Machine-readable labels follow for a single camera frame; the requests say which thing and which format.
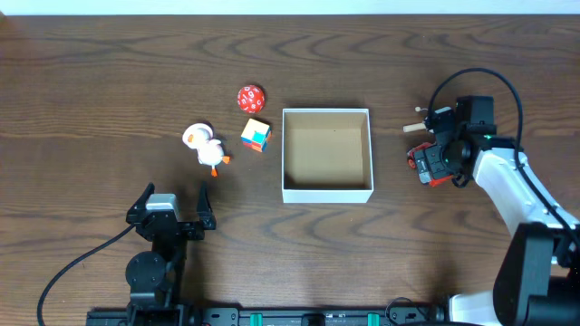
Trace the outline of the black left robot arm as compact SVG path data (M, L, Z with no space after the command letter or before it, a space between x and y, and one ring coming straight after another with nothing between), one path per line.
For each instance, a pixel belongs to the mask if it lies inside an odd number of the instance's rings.
M207 185L198 194L198 219L183 222L174 194L157 194L148 184L131 206L126 222L151 242L151 249L136 254L127 264L130 286L129 325L200 325L199 309L180 299L181 281L190 241L201 241L217 227L208 200Z

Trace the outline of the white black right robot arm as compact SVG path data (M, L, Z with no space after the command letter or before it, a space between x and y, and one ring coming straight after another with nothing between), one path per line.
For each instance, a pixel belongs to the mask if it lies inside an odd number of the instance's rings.
M579 322L579 221L549 194L515 139L497 134L489 96L428 110L417 126L434 136L407 154L420 182L468 182L489 196L511 235L492 290L449 298L447 320L475 325Z

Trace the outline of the red toy truck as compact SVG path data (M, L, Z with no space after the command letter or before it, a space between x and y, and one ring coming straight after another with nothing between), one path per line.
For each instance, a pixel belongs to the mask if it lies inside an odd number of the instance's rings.
M440 144L424 142L407 152L407 162L417 171L422 185L436 187L453 178L443 151Z

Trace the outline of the wooden rattle drum toy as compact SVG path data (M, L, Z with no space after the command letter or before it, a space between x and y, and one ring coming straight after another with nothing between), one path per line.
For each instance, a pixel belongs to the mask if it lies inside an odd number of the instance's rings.
M417 113L425 113L425 114L428 113L428 109L422 108L422 107L416 107L415 111ZM428 127L428 118L427 117L424 117L423 120L419 123L409 124L409 125L405 125L402 127L402 131L404 133L410 133L410 132L421 131L421 130L425 130L429 133L433 132L433 130Z

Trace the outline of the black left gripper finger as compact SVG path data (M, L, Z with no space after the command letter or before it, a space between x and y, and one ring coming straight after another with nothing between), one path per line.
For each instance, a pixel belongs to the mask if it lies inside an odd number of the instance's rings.
M208 186L205 181L200 185L198 193L198 204L196 208L198 217L201 221L213 221L214 213L208 199Z
M147 203L148 199L150 198L150 196L154 193L154 191L155 191L154 184L152 182L149 182L149 184L145 187L145 190L143 191L143 193L135 201L135 203L131 206L131 208L129 209L129 212L130 213L138 213L141 211L145 211L146 210L146 203Z

